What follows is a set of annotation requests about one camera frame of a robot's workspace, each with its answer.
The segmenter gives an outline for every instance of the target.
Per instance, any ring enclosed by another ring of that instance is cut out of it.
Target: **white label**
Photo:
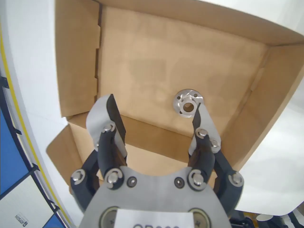
[[[114,228],[194,228],[193,213],[118,209]]]
[[[53,211],[28,176],[0,201],[0,227],[41,228]]]

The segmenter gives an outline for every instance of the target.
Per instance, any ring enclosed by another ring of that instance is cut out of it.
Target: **yellow stripe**
[[[5,56],[5,52],[4,52],[4,44],[3,44],[3,38],[2,38],[2,29],[1,29],[1,24],[0,24],[0,51],[1,51],[1,56],[2,56],[2,60],[3,60],[3,65],[4,65],[4,69],[5,69],[5,73],[6,73],[6,78],[7,78],[7,81],[9,83],[9,90],[11,91],[11,95],[12,95],[12,99],[13,99],[13,102],[14,102],[14,105],[15,105],[15,109],[16,109],[16,112],[17,112],[17,115],[19,117],[19,121],[20,121],[20,124],[21,124],[21,127],[23,129],[23,134],[24,136],[26,137],[26,140],[27,140],[27,143],[32,151],[32,154],[36,160],[36,163],[40,169],[40,172],[43,176],[43,179],[44,181],[46,182],[48,188],[49,188],[49,191],[51,192],[52,194],[52,197],[53,199],[55,200],[56,204],[58,205],[58,207],[60,208],[60,210],[62,211],[64,217],[66,218],[66,220],[71,223],[71,221],[69,220],[69,218],[67,217],[67,215],[65,214],[65,212],[63,211],[62,207],[60,206],[59,204],[59,201],[58,199],[56,198],[51,186],[50,186],[50,183],[49,181],[47,180],[47,177],[45,176],[45,173],[42,169],[42,166],[38,160],[38,157],[37,157],[37,154],[34,150],[34,147],[32,145],[32,142],[31,140],[29,139],[29,135],[27,133],[27,130],[26,130],[26,127],[25,127],[25,124],[24,124],[24,121],[23,121],[23,118],[22,118],[22,115],[21,115],[21,112],[20,112],[20,108],[19,108],[19,105],[18,105],[18,102],[17,102],[17,98],[16,98],[16,95],[15,95],[15,92],[14,92],[14,88],[13,88],[13,84],[12,84],[12,79],[11,79],[11,75],[10,75],[10,72],[9,72],[9,68],[8,68],[8,65],[7,65],[7,60],[6,60],[6,56]]]

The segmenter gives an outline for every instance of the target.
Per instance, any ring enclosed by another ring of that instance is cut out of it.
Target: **label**
[[[193,213],[118,209],[114,228],[194,228]]]

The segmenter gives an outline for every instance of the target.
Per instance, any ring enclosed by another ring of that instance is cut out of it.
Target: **cardboard box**
[[[93,150],[85,126],[113,93],[126,127],[128,165],[150,175],[188,162],[192,119],[173,109],[199,91],[239,170],[290,100],[304,73],[304,37],[197,0],[56,0],[56,60],[69,125],[47,153],[69,184]]]

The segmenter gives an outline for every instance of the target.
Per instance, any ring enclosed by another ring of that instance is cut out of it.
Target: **white backdrop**
[[[304,0],[203,0],[241,10],[304,34]],[[45,150],[66,125],[57,93],[54,0],[5,0],[9,43],[18,84],[39,151],[75,224],[82,214]],[[241,170],[238,209],[283,215],[304,200],[304,82]]]

